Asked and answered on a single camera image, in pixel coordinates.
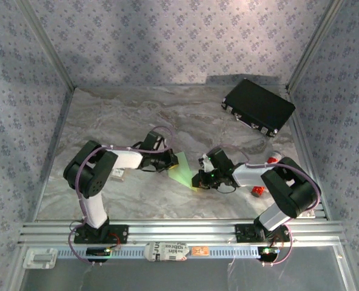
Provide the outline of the light green cloth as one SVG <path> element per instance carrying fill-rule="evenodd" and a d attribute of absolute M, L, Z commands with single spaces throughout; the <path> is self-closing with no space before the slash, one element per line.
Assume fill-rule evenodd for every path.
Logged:
<path fill-rule="evenodd" d="M 197 188 L 192 186 L 192 171 L 190 170 L 189 163 L 187 161 L 186 155 L 184 152 L 176 153 L 175 156 L 178 160 L 178 165 L 168 169 L 167 173 L 169 178 L 179 182 L 180 184 L 186 186 L 194 192 L 197 191 Z"/>

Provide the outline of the printed white paper roll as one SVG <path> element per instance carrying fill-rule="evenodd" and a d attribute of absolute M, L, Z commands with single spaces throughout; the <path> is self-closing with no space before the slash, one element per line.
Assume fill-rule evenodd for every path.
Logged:
<path fill-rule="evenodd" d="M 150 262 L 185 261 L 189 246 L 181 242 L 149 242 L 144 248 L 144 257 Z"/>

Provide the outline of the black hard case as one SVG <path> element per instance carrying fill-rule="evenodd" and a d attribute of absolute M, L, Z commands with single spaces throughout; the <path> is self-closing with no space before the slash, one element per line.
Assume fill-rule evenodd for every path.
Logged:
<path fill-rule="evenodd" d="M 221 107 L 237 121 L 271 138 L 295 111 L 291 102 L 248 79 L 243 79 L 223 98 Z"/>

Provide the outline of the clear acrylic panel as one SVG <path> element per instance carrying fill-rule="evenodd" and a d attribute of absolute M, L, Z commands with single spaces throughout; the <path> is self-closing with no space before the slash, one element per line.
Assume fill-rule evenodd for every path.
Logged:
<path fill-rule="evenodd" d="M 185 262 L 114 259 L 90 267 L 58 259 L 25 271 L 19 291 L 357 291 L 333 247 L 295 247 L 281 264 L 257 259 L 189 258 Z"/>

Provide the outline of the black controller board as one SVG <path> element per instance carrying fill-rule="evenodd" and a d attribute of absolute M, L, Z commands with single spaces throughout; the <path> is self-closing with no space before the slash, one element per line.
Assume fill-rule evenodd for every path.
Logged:
<path fill-rule="evenodd" d="M 258 260 L 265 263 L 274 263 L 279 253 L 280 249 L 277 247 L 259 247 L 258 254 L 260 257 Z"/>
<path fill-rule="evenodd" d="M 111 248 L 107 247 L 89 247 L 86 250 L 87 260 L 90 263 L 104 263 L 111 254 Z"/>

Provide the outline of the long aluminium mounting rail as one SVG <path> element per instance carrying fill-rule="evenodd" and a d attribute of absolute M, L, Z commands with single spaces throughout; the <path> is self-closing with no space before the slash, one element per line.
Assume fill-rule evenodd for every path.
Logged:
<path fill-rule="evenodd" d="M 129 227 L 127 242 L 141 245 L 150 241 L 181 241 L 188 244 L 228 244 L 235 240 L 235 226 L 250 224 L 244 219 L 153 219 L 120 220 L 114 224 Z M 289 223 L 294 242 L 299 246 L 331 246 L 345 243 L 346 235 L 339 221 L 297 219 Z M 70 233 L 66 221 L 25 223 L 19 231 L 18 244 L 66 245 Z"/>

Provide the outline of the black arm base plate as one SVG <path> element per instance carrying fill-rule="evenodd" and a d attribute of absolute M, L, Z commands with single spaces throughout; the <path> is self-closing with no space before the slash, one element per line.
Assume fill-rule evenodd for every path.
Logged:
<path fill-rule="evenodd" d="M 125 244 L 128 239 L 128 225 L 104 225 L 94 229 L 86 224 L 76 231 L 75 244 Z"/>
<path fill-rule="evenodd" d="M 290 242 L 290 235 L 286 226 L 279 226 L 275 230 L 270 231 L 260 225 L 236 224 L 235 236 L 238 243 Z"/>

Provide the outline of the aluminium table side rail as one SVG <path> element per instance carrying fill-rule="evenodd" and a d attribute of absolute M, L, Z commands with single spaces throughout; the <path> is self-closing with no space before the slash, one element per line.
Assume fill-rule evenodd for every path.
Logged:
<path fill-rule="evenodd" d="M 319 214 L 321 212 L 320 206 L 322 206 L 322 212 L 324 214 L 323 216 L 319 216 L 319 218 L 332 220 L 332 215 L 329 210 L 329 205 L 326 201 L 326 191 L 324 190 L 321 184 L 320 175 L 318 174 L 314 157 L 310 150 L 309 142 L 307 140 L 307 136 L 304 131 L 304 125 L 300 119 L 299 106 L 295 104 L 295 101 L 293 100 L 293 97 L 290 96 L 289 92 L 286 93 L 286 98 L 289 102 L 292 102 L 295 105 L 295 110 L 289 120 L 289 126 L 292 131 L 292 135 L 295 142 L 298 157 L 301 163 L 301 167 L 315 180 L 315 182 L 318 184 L 322 192 L 321 202 L 316 207 L 315 213 Z"/>
<path fill-rule="evenodd" d="M 64 128 L 65 121 L 67 119 L 67 114 L 69 112 L 70 104 L 73 98 L 75 89 L 72 89 L 70 92 L 67 92 L 64 97 L 64 101 L 61 106 L 61 110 L 58 116 L 58 119 L 55 124 L 55 129 L 50 140 L 50 145 L 47 148 L 47 154 L 45 156 L 44 166 L 42 167 L 41 174 L 39 176 L 40 188 L 38 192 L 38 197 L 36 200 L 35 210 L 32 215 L 31 222 L 37 221 L 37 216 L 39 214 L 42 199 L 44 196 L 44 192 L 49 180 L 49 176 L 51 173 L 51 169 L 56 156 L 56 149 L 58 148 L 59 140 L 61 138 L 61 134 Z"/>

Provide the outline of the grey metal bracket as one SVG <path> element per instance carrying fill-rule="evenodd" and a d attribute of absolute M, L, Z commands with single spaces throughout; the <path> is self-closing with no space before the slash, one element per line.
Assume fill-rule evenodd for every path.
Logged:
<path fill-rule="evenodd" d="M 58 257 L 58 251 L 54 248 L 28 248 L 23 261 L 24 269 L 53 269 Z"/>

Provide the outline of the aluminium frame post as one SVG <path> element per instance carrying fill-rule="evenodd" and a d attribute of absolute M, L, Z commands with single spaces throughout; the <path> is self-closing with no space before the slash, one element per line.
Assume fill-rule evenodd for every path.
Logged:
<path fill-rule="evenodd" d="M 33 9 L 29 0 L 15 0 L 17 6 L 22 12 L 29 27 L 35 34 L 39 44 L 42 47 L 43 52 L 49 59 L 50 63 L 62 79 L 63 83 L 67 86 L 70 92 L 74 92 L 75 86 L 70 78 L 66 67 L 61 61 L 61 58 L 57 54 L 57 51 L 48 37 L 44 27 L 42 26 L 40 19 L 37 17 L 35 10 Z"/>
<path fill-rule="evenodd" d="M 329 0 L 328 6 L 324 10 L 318 25 L 310 37 L 309 42 L 307 43 L 307 46 L 289 79 L 289 82 L 286 84 L 286 91 L 288 94 L 291 94 L 296 90 L 338 13 L 341 11 L 344 2 L 345 0 Z"/>

